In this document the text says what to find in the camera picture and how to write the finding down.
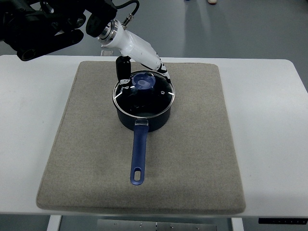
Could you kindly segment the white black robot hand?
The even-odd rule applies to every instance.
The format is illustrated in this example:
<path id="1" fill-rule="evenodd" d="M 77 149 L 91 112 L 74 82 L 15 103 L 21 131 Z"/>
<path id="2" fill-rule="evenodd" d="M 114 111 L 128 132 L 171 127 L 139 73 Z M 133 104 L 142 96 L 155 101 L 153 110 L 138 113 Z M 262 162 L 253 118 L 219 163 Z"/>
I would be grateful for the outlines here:
<path id="1" fill-rule="evenodd" d="M 124 29 L 118 20 L 111 21 L 98 36 L 98 40 L 102 47 L 116 48 L 120 51 L 121 56 L 116 59 L 116 71 L 121 83 L 128 83 L 131 59 L 152 71 L 160 73 L 165 77 L 167 83 L 171 82 L 167 68 L 151 44 Z"/>

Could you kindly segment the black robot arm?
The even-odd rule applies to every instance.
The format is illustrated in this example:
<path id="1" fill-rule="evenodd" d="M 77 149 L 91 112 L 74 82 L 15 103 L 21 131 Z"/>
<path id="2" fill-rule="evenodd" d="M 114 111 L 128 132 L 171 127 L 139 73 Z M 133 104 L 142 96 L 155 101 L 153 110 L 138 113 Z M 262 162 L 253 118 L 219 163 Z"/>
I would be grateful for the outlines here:
<path id="1" fill-rule="evenodd" d="M 137 0 L 121 5 L 111 0 L 2 0 L 0 39 L 20 60 L 33 60 L 82 41 L 83 25 L 94 38 L 105 34 L 117 11 L 133 3 L 126 25 L 139 9 Z"/>

